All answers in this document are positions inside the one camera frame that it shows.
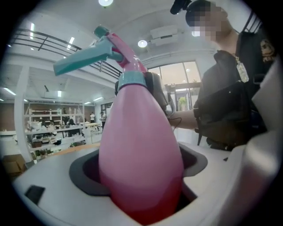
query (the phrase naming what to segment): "cardboard box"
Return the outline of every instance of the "cardboard box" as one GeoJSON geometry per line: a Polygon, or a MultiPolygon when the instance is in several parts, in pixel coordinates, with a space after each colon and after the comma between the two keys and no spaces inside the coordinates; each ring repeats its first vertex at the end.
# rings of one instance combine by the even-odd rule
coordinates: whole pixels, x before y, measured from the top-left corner
{"type": "Polygon", "coordinates": [[[2,164],[11,178],[21,175],[27,169],[21,154],[5,155],[2,164]]]}

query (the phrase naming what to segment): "person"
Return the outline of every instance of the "person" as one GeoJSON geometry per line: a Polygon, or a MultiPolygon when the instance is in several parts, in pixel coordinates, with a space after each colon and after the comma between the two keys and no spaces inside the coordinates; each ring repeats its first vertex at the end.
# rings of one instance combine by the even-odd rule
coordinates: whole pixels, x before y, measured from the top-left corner
{"type": "MultiPolygon", "coordinates": [[[[196,0],[187,8],[187,24],[195,31],[199,31],[201,37],[215,43],[219,48],[214,55],[216,64],[203,75],[198,100],[241,80],[244,82],[250,108],[256,115],[258,114],[257,109],[251,99],[273,63],[276,52],[262,26],[256,33],[241,32],[238,34],[231,26],[227,16],[224,9],[206,0],[196,0]]],[[[172,126],[179,128],[196,129],[198,127],[193,110],[175,112],[170,116],[169,122],[172,126]]],[[[213,139],[207,136],[207,142],[211,148],[233,149],[225,143],[215,141],[215,131],[212,133],[213,139]]]]}
{"type": "MultiPolygon", "coordinates": [[[[63,108],[63,114],[66,115],[66,108],[63,108]]],[[[64,122],[65,125],[67,125],[68,121],[70,120],[69,116],[63,116],[62,121],[64,122]]]]}
{"type": "Polygon", "coordinates": [[[92,113],[90,114],[90,123],[94,123],[94,117],[95,117],[95,115],[94,115],[94,113],[92,112],[92,113]]]}
{"type": "Polygon", "coordinates": [[[104,125],[105,125],[105,122],[106,122],[106,118],[107,118],[107,116],[106,116],[106,114],[105,114],[105,112],[101,112],[101,118],[100,118],[100,120],[101,120],[101,122],[102,122],[102,130],[104,129],[104,125]]]}

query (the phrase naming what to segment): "window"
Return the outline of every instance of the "window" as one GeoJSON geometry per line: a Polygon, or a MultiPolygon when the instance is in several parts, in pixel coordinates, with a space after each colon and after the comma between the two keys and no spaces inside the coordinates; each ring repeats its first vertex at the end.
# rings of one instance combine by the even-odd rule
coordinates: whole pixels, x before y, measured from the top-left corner
{"type": "Polygon", "coordinates": [[[201,82],[196,62],[170,64],[149,69],[149,72],[160,74],[164,85],[181,85],[171,93],[177,111],[190,110],[195,105],[199,95],[199,87],[189,88],[189,83],[201,82]]]}
{"type": "Polygon", "coordinates": [[[187,83],[183,63],[170,64],[160,67],[163,84],[173,85],[187,83]]]}
{"type": "Polygon", "coordinates": [[[196,66],[195,62],[185,62],[184,63],[185,69],[186,69],[186,74],[187,74],[187,79],[189,83],[196,83],[200,82],[200,76],[199,76],[199,70],[196,66]]]}
{"type": "Polygon", "coordinates": [[[160,73],[160,67],[149,69],[149,72],[152,72],[152,73],[161,75],[161,73],[160,73]]]}

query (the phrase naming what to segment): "metal railing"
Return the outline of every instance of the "metal railing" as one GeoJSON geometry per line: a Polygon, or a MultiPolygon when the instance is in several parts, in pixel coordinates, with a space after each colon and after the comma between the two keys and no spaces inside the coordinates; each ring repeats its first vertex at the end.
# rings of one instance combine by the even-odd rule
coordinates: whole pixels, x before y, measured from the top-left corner
{"type": "MultiPolygon", "coordinates": [[[[25,45],[34,48],[34,50],[45,50],[64,57],[72,54],[73,52],[81,50],[80,47],[70,44],[67,41],[45,33],[31,31],[29,29],[18,29],[11,38],[9,45],[25,45]]],[[[118,79],[122,74],[120,70],[103,60],[93,63],[89,66],[116,79],[118,79]]]]}

